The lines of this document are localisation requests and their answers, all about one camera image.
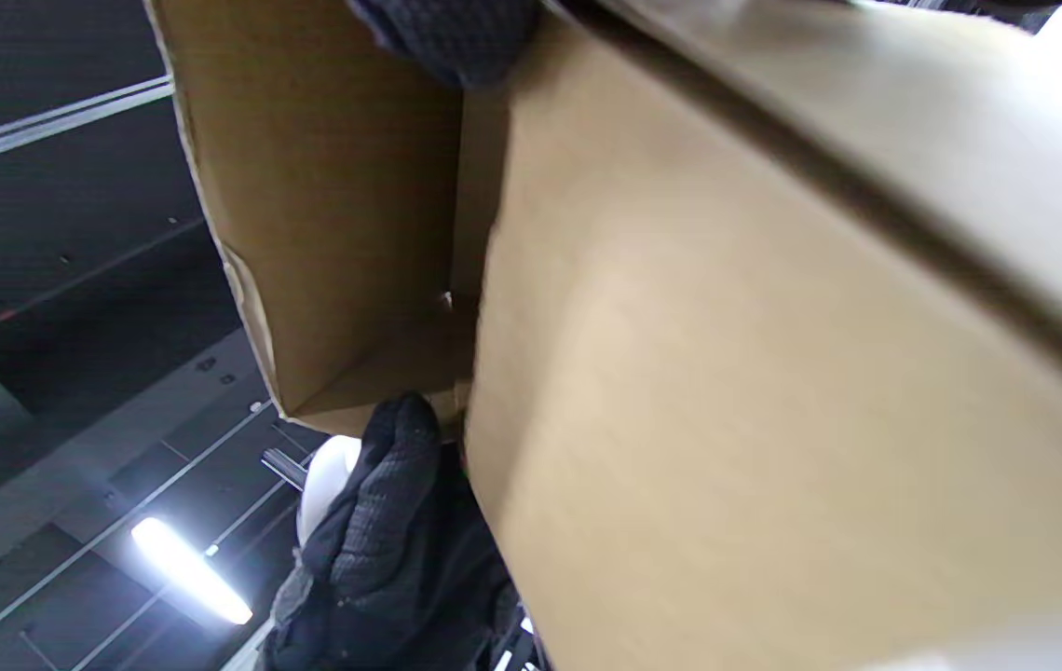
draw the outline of metal rail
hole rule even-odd
[[[101,93],[88,98],[86,101],[71,103],[71,105],[64,105],[54,110],[42,111],[29,116],[29,118],[2,124],[0,125],[0,154],[24,148],[32,141],[66,133],[96,120],[110,118],[113,115],[134,109],[134,107],[139,107],[144,103],[161,101],[162,98],[170,98],[173,93],[174,82],[170,75],[164,75],[126,86],[126,88],[110,90],[108,93]]]

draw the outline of fluorescent light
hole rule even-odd
[[[233,587],[166,523],[148,517],[134,527],[132,534],[151,564],[217,615],[234,624],[245,624],[254,617]]]

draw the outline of box flap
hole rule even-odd
[[[460,94],[339,1],[149,4],[208,225],[292,415],[449,288]]]

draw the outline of cardboard box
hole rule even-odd
[[[545,21],[502,161],[500,98],[341,3],[152,4],[279,407],[450,415],[475,360],[473,484],[558,668],[863,668],[1062,612],[1062,110],[1024,39],[610,0],[657,41]]]

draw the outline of ceiling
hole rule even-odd
[[[0,124],[164,74],[140,0],[0,0]],[[0,154],[0,668],[219,666],[292,562],[259,454],[325,438],[268,399],[170,101]],[[211,562],[257,620],[159,595],[144,515],[227,536]]]

